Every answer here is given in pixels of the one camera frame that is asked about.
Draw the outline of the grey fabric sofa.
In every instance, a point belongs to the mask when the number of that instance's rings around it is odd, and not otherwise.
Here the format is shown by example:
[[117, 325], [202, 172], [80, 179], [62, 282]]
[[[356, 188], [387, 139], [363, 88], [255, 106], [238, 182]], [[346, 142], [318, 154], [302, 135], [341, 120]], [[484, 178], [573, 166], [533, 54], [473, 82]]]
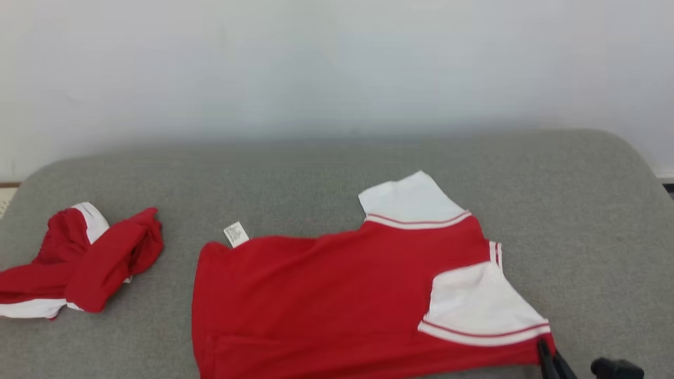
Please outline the grey fabric sofa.
[[0, 219], [0, 270], [30, 261], [48, 219], [81, 201], [110, 223], [155, 206], [165, 250], [103, 313], [0, 318], [0, 379], [198, 379], [190, 308], [205, 243], [236, 221], [251, 237], [352, 230], [361, 191], [419, 170], [503, 243], [505, 275], [579, 377], [607, 356], [674, 379], [674, 201], [633, 147], [589, 129], [162, 146], [50, 164]]

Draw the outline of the cream perforated laundry basket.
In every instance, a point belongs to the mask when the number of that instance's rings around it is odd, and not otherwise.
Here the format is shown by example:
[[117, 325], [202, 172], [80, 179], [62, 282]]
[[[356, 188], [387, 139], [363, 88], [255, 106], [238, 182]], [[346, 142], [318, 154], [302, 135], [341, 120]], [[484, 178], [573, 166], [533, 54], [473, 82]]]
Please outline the cream perforated laundry basket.
[[20, 185], [20, 182], [0, 182], [0, 219], [3, 218]]

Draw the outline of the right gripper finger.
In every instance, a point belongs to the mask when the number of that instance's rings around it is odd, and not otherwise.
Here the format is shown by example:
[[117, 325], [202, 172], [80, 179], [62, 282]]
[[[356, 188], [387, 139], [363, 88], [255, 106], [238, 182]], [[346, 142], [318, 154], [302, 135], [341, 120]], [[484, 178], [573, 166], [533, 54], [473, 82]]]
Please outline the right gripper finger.
[[538, 340], [537, 349], [542, 379], [559, 379], [558, 370], [554, 366], [554, 355], [544, 339]]
[[554, 355], [554, 369], [559, 379], [578, 379], [573, 369], [561, 355], [561, 351], [556, 351]]

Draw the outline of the red shorts white stripes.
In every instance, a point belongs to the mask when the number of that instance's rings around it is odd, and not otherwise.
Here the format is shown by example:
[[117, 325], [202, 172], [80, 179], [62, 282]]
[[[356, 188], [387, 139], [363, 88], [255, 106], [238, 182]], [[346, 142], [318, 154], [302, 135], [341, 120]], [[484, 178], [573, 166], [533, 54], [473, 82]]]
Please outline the red shorts white stripes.
[[0, 271], [0, 317], [55, 319], [65, 308], [99, 313], [164, 248], [157, 208], [109, 225], [89, 202], [54, 214], [31, 262]]

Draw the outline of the red shirt white sleeves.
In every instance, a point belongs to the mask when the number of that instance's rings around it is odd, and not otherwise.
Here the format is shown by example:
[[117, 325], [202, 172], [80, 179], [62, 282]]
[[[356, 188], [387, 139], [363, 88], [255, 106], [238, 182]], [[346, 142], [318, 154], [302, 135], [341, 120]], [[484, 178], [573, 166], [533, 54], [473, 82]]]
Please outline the red shirt white sleeves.
[[502, 246], [423, 171], [359, 194], [356, 230], [207, 243], [193, 286], [201, 379], [404, 379], [539, 364], [549, 321]]

